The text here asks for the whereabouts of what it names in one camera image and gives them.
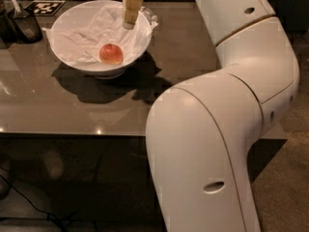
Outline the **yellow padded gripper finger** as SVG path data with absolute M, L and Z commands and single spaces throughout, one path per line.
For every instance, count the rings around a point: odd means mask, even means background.
M 132 30 L 144 0 L 123 0 L 123 27 Z

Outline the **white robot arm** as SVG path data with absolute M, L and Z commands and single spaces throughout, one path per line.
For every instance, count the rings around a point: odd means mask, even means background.
M 154 102 L 146 146 L 167 232 L 261 232 L 247 170 L 251 146 L 295 98 L 299 68 L 267 0 L 195 0 L 220 70 Z

